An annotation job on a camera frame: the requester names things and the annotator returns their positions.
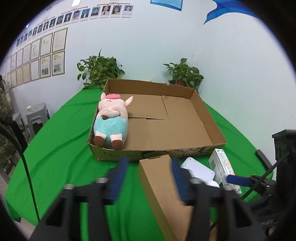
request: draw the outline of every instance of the brown rectangular box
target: brown rectangular box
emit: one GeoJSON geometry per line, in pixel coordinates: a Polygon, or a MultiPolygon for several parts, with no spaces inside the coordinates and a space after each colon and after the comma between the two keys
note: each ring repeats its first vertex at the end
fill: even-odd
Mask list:
{"type": "MultiPolygon", "coordinates": [[[[138,177],[165,239],[184,241],[193,207],[185,206],[180,200],[171,172],[171,163],[169,155],[141,160],[138,177]]],[[[210,240],[215,240],[215,236],[216,230],[213,229],[210,240]]]]}
{"type": "Polygon", "coordinates": [[[117,161],[127,156],[137,161],[169,154],[171,157],[211,154],[226,140],[196,90],[139,80],[107,81],[104,92],[123,100],[127,107],[128,134],[123,150],[100,148],[93,142],[96,108],[87,142],[98,160],[117,161]]]}

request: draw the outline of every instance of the plush toy's arm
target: plush toy's arm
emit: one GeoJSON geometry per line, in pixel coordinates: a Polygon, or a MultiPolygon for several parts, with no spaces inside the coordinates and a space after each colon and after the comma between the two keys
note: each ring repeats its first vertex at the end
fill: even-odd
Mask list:
{"type": "Polygon", "coordinates": [[[109,118],[113,118],[113,117],[119,116],[120,113],[119,113],[119,111],[105,108],[105,109],[102,109],[102,110],[99,111],[96,118],[102,117],[103,115],[105,115],[105,116],[107,116],[109,118]]]}
{"type": "Polygon", "coordinates": [[[120,117],[124,120],[128,120],[128,112],[126,108],[122,105],[113,105],[110,107],[111,110],[118,111],[120,113],[120,117]]]}

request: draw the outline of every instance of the black cable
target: black cable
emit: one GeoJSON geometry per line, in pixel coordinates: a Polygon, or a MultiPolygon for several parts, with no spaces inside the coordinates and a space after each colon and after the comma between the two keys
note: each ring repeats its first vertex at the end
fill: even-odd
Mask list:
{"type": "Polygon", "coordinates": [[[28,178],[28,182],[29,182],[29,186],[30,186],[30,190],[31,190],[31,194],[32,194],[32,199],[33,199],[33,203],[34,203],[34,208],[35,208],[37,220],[38,220],[38,222],[40,222],[40,218],[39,218],[39,214],[38,214],[38,210],[37,210],[37,205],[36,205],[36,200],[35,200],[35,195],[34,195],[34,191],[33,191],[33,186],[32,186],[32,182],[31,182],[31,177],[30,177],[27,162],[26,162],[25,156],[22,152],[22,149],[21,149],[19,143],[13,138],[13,136],[2,126],[0,126],[0,133],[3,134],[3,136],[6,137],[16,147],[18,153],[20,154],[20,156],[22,158],[22,162],[24,164],[24,168],[26,171],[26,175],[28,178]]]}
{"type": "MultiPolygon", "coordinates": [[[[281,159],[279,159],[275,164],[273,164],[273,166],[271,168],[269,168],[266,173],[263,174],[263,176],[244,194],[242,195],[241,199],[244,200],[247,196],[250,195],[250,193],[263,181],[263,179],[265,179],[277,166],[278,164],[286,159],[288,156],[290,155],[290,153],[286,153],[285,155],[283,155],[283,157],[281,159]]],[[[211,227],[210,227],[210,231],[216,226],[217,221],[215,221],[211,227]]]]}

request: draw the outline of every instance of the plush toy's head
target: plush toy's head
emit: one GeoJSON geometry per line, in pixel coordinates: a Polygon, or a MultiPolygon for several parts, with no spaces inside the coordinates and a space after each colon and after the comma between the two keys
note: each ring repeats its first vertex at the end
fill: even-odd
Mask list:
{"type": "Polygon", "coordinates": [[[99,102],[99,111],[105,108],[109,108],[113,105],[122,105],[125,108],[132,102],[133,97],[129,97],[126,101],[120,99],[119,94],[106,94],[103,92],[101,95],[101,101],[99,102]]]}

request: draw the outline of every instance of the camouflage clothing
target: camouflage clothing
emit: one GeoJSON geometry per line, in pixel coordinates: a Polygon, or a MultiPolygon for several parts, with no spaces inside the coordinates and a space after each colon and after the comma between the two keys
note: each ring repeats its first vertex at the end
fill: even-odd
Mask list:
{"type": "MultiPolygon", "coordinates": [[[[0,86],[0,125],[4,127],[15,139],[17,139],[9,125],[12,122],[11,105],[7,101],[3,88],[0,86]]],[[[16,151],[17,150],[14,145],[6,137],[0,134],[0,163],[2,161],[9,160],[16,151]]]]}

